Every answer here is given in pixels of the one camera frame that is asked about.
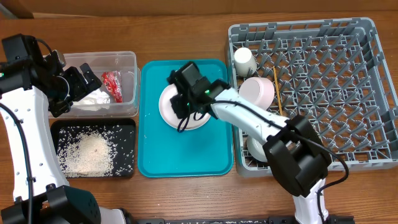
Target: white granules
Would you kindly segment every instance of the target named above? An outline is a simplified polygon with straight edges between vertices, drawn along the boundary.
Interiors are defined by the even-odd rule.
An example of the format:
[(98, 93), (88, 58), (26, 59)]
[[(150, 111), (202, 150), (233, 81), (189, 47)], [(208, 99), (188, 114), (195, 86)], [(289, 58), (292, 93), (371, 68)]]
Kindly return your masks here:
[(66, 177), (112, 176), (117, 144), (109, 140), (111, 131), (80, 133), (75, 138), (60, 139), (65, 146), (58, 149), (58, 161)]

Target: dish rack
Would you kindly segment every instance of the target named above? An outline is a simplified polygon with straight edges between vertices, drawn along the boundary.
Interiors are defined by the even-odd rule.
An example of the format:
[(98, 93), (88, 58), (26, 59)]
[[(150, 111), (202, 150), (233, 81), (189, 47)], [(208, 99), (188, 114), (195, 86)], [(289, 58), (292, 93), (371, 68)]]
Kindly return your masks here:
[[(233, 54), (251, 49), (252, 76), (269, 78), (275, 67), (284, 116), (307, 117), (325, 146), (350, 170), (398, 165), (397, 94), (369, 18), (236, 24), (228, 30), (228, 73), (239, 89)], [(268, 109), (279, 114), (277, 97)], [(246, 147), (247, 134), (234, 127), (236, 164), (245, 177), (272, 175)], [(330, 170), (343, 170), (332, 162)]]

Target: wooden table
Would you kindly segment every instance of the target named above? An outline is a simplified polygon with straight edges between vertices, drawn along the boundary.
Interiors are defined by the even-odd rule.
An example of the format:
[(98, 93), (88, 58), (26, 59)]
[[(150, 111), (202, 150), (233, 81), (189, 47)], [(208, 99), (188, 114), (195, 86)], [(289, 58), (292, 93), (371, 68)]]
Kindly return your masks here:
[[(219, 58), (225, 62), (227, 30), (244, 22), (370, 17), (376, 23), (389, 70), (398, 87), (398, 13), (323, 12), (222, 16), (97, 17), (0, 21), (0, 38), (17, 33), (44, 39), (63, 53), (131, 50), (142, 68), (151, 60)], [(5, 61), (4, 52), (0, 61)], [(138, 116), (134, 118), (138, 125)], [(12, 160), (0, 122), (0, 208), (12, 205)], [(148, 179), (135, 167), (131, 179), (71, 179), (103, 207), (128, 209), (136, 218), (262, 218), (293, 215), (292, 197), (272, 178), (244, 178), (236, 169), (222, 177)], [(328, 181), (343, 175), (332, 172)], [(398, 222), (397, 169), (353, 173), (326, 190), (330, 213), (357, 223)]]

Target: teal tray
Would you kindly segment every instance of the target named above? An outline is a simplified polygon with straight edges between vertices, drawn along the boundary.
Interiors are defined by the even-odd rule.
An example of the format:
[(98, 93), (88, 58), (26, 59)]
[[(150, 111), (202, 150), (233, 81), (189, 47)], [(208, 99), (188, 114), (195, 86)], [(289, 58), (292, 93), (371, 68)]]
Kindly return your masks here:
[[(188, 60), (153, 61), (142, 69), (138, 158), (146, 177), (224, 175), (233, 166), (232, 126), (210, 118), (202, 127), (178, 133), (160, 116), (159, 98), (166, 78)], [(225, 64), (217, 59), (194, 60), (210, 82), (228, 81)]]

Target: transparent bin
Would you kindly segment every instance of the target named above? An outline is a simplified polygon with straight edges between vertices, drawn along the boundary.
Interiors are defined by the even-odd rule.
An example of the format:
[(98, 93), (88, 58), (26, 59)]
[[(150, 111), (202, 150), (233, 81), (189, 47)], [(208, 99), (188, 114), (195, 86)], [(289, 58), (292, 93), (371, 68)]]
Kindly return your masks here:
[[(138, 113), (139, 89), (141, 71), (137, 67), (134, 52), (92, 52), (65, 54), (68, 67), (74, 66), (81, 72), (79, 66), (87, 63), (94, 74), (102, 80), (104, 72), (119, 71), (121, 73), (121, 88), (123, 103), (111, 102), (92, 105), (73, 105), (69, 113), (58, 118), (98, 118), (98, 117), (131, 117)], [(100, 90), (108, 92), (103, 85)]]

